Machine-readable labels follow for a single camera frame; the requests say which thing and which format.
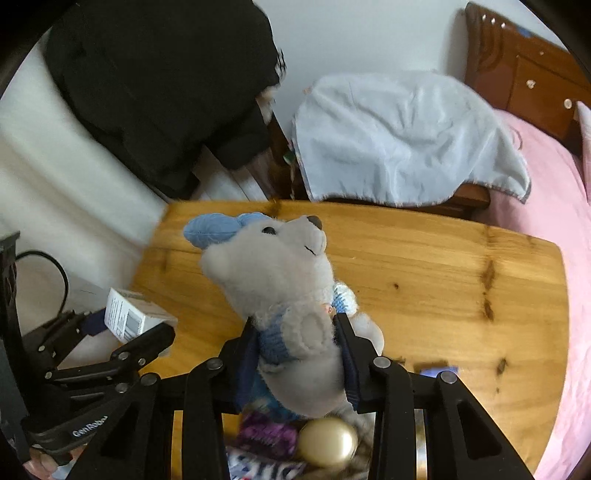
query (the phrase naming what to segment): purple package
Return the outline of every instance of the purple package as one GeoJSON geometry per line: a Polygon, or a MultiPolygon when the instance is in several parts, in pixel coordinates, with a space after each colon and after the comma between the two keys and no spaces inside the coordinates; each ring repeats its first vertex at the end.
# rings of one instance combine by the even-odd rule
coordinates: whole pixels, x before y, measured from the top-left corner
{"type": "Polygon", "coordinates": [[[274,423],[264,413],[253,411],[243,416],[236,438],[237,447],[275,460],[287,460],[297,446],[297,429],[274,423]]]}

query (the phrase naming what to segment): wood grain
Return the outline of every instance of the wood grain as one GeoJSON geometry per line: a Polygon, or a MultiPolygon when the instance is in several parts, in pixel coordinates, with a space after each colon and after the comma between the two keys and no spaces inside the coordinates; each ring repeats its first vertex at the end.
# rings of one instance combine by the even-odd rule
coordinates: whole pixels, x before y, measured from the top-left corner
{"type": "MultiPolygon", "coordinates": [[[[462,380],[534,471],[563,387],[568,305],[560,251],[530,236],[339,203],[173,204],[133,285],[179,319],[172,354],[153,362],[153,371],[162,377],[188,372],[240,334],[242,322],[202,276],[200,252],[181,231],[202,213],[252,211],[280,219],[319,216],[335,276],[384,331],[385,354],[406,359],[409,370],[438,362],[459,366],[462,380]]],[[[178,475],[180,422],[174,435],[178,475]]]]}

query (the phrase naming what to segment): human hand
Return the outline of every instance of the human hand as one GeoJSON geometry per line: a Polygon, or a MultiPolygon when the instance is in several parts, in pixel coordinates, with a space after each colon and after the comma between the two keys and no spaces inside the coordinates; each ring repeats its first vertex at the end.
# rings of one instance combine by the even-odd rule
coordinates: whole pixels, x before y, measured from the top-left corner
{"type": "MultiPolygon", "coordinates": [[[[70,453],[74,459],[77,459],[83,451],[84,447],[82,446],[75,448],[70,453]]],[[[54,480],[51,475],[57,470],[56,461],[46,453],[34,448],[29,449],[29,453],[31,459],[23,465],[27,472],[35,475],[40,480],[54,480]]]]}

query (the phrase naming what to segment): black coat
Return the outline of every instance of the black coat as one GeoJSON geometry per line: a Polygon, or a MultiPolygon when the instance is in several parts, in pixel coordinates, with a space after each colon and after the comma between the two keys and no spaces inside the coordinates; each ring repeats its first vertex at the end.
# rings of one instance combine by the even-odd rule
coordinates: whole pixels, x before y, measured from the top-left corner
{"type": "Polygon", "coordinates": [[[203,144],[232,169],[268,146],[255,97],[277,49],[251,0],[80,0],[45,57],[82,124],[167,196],[190,195],[203,144]]]}

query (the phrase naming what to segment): stuffed teddy bear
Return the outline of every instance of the stuffed teddy bear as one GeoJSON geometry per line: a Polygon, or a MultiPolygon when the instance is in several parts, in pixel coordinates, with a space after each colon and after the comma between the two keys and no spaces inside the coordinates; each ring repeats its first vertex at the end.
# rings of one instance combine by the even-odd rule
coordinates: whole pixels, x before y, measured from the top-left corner
{"type": "Polygon", "coordinates": [[[368,338],[378,355],[384,337],[357,312],[349,287],[335,282],[320,219],[212,213],[191,220],[184,236],[203,250],[203,274],[238,315],[253,318],[260,353],[254,397],[268,389],[275,408],[294,414],[282,420],[323,417],[346,402],[334,313],[347,313],[355,333],[368,338]]]}

